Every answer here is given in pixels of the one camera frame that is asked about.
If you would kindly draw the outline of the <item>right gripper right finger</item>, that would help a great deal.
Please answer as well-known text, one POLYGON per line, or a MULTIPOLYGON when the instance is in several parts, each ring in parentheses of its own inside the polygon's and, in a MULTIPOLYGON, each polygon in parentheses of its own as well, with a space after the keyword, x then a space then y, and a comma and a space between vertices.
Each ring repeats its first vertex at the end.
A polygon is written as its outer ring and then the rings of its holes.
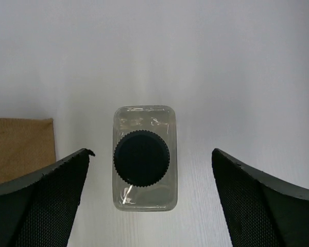
POLYGON ((212 169, 233 246, 309 246, 309 189, 217 148, 212 169))

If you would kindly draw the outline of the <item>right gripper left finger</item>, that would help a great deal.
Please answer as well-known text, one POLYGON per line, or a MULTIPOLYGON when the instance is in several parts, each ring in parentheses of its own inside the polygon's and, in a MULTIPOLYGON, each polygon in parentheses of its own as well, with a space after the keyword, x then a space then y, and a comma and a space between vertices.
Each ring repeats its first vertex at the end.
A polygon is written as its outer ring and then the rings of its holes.
POLYGON ((67 246, 90 149, 0 184, 0 246, 67 246))

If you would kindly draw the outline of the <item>burlap watermelon print canvas bag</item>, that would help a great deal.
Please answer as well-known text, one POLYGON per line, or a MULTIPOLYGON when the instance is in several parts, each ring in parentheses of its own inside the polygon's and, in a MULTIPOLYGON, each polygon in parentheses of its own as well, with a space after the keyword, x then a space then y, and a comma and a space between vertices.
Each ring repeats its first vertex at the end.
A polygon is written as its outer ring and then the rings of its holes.
POLYGON ((0 184, 55 162, 53 119, 0 118, 0 184))

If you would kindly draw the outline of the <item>grey-capped clear bottle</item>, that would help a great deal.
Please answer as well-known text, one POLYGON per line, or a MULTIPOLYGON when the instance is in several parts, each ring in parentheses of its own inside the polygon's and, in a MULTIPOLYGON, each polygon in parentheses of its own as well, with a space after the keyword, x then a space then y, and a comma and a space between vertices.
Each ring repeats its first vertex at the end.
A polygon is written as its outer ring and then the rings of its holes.
POLYGON ((119 108, 113 117, 112 195, 121 211, 170 211, 178 201, 175 111, 119 108))

